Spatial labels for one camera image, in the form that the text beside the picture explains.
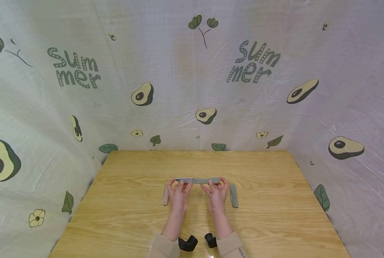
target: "knife handle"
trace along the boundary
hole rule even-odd
[[[195,179],[193,179],[193,183],[194,184],[203,184],[203,185],[206,184],[207,185],[207,184],[209,184],[209,180],[212,180],[212,182],[214,184],[217,184],[220,182],[219,177],[212,177],[212,178],[195,178]]]
[[[165,185],[164,197],[162,198],[162,205],[163,206],[167,206],[168,205],[168,200],[169,200],[169,192],[168,192],[168,188]]]
[[[231,195],[232,207],[238,207],[238,196],[236,194],[236,186],[234,184],[229,185],[229,194]]]

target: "white fabric backdrop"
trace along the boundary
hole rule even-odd
[[[334,158],[335,137],[356,157]],[[116,148],[287,149],[350,255],[383,257],[384,1],[0,0],[0,180],[19,168],[0,257],[47,256]]]

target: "metal blade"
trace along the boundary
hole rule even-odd
[[[193,178],[184,177],[184,178],[176,178],[175,180],[178,182],[181,182],[183,180],[183,182],[186,184],[193,184]]]

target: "left hand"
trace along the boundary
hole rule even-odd
[[[187,196],[192,189],[193,184],[185,184],[183,181],[178,183],[172,188],[175,179],[168,181],[166,187],[169,193],[169,199],[171,201],[172,212],[180,212],[182,215],[186,214],[188,207]]]

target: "black object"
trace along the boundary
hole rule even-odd
[[[178,238],[178,244],[181,250],[192,252],[198,244],[198,240],[194,236],[190,236],[188,241],[185,241],[182,238]]]
[[[216,244],[216,237],[213,237],[212,236],[212,233],[208,233],[205,235],[205,240],[206,242],[208,243],[208,247],[209,248],[214,248],[214,247],[217,247],[217,244]]]

